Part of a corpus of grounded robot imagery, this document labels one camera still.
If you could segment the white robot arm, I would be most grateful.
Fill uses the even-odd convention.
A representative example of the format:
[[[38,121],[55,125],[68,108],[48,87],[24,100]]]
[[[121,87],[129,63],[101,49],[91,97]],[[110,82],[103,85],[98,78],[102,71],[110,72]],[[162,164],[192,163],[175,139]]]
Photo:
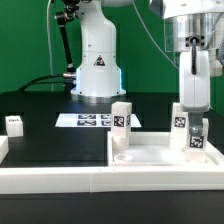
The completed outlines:
[[[72,93],[92,102],[122,94],[116,64],[116,28],[104,7],[133,0],[81,0],[82,63]],[[224,0],[149,0],[149,8],[168,29],[166,49],[178,52],[180,106],[188,114],[189,133],[202,134],[203,114],[210,109],[210,78],[224,68]]]

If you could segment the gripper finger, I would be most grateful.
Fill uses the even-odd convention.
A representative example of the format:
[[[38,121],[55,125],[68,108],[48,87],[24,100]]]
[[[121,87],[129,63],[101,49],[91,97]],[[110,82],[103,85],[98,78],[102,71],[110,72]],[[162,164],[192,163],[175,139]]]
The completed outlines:
[[[203,133],[203,114],[202,113],[189,113],[189,134],[201,135]]]

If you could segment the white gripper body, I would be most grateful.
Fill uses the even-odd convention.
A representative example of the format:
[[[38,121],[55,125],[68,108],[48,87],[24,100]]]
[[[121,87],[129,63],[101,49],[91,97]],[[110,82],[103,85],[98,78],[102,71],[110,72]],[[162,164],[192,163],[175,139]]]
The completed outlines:
[[[210,63],[207,50],[191,47],[180,54],[179,96],[184,112],[202,113],[210,108]]]

